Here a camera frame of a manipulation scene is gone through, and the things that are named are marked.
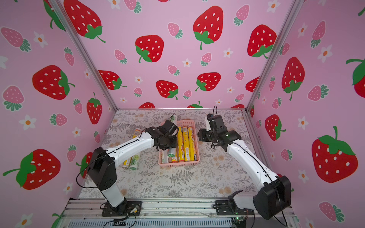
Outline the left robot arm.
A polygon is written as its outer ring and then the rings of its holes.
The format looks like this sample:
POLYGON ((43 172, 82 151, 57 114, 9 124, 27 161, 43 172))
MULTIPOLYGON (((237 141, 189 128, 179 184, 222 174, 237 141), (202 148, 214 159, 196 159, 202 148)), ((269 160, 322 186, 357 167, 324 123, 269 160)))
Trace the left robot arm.
POLYGON ((177 147, 178 126, 167 120, 162 126, 149 127, 139 136, 115 147, 94 150, 86 172, 115 212, 126 210, 127 200, 117 185, 117 168, 128 158, 155 147, 158 151, 177 147))

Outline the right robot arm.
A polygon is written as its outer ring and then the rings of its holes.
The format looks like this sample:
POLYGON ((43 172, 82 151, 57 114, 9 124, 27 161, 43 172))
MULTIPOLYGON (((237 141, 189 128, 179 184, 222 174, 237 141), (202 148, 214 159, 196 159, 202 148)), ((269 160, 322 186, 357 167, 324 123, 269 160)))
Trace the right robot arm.
POLYGON ((243 192, 233 195, 234 206, 256 210, 266 220, 288 208, 291 205, 290 180, 286 176, 279 177, 261 162, 236 131, 227 130, 220 115, 208 114, 205 120, 206 128, 197 134, 199 141, 220 146, 243 167, 258 190, 254 195, 243 192))

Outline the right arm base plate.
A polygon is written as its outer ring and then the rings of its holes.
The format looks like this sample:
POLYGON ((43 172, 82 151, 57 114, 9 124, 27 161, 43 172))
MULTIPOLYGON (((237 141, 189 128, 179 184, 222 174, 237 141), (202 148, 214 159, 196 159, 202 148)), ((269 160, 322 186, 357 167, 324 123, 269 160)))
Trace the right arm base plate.
POLYGON ((239 209, 234 203, 228 200, 216 200, 212 205, 216 214, 220 216, 250 216, 254 215, 254 210, 239 209))

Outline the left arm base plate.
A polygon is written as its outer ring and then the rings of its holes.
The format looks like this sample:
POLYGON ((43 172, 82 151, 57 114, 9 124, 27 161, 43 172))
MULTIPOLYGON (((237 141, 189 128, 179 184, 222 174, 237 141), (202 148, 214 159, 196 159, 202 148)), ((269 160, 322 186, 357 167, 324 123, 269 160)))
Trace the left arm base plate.
POLYGON ((103 207, 103 217, 125 217, 128 215, 140 216, 142 209, 142 201, 128 201, 124 200, 119 206, 112 207, 107 201, 103 207))

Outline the aluminium rail frame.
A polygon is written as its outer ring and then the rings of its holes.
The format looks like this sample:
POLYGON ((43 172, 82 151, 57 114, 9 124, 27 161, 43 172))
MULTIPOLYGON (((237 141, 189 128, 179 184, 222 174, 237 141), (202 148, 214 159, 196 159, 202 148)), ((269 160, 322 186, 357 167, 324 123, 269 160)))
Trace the aluminium rail frame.
POLYGON ((71 199, 55 228, 299 228, 292 208, 266 220, 248 209, 233 213, 227 198, 131 198, 133 215, 116 215, 104 199, 71 199))

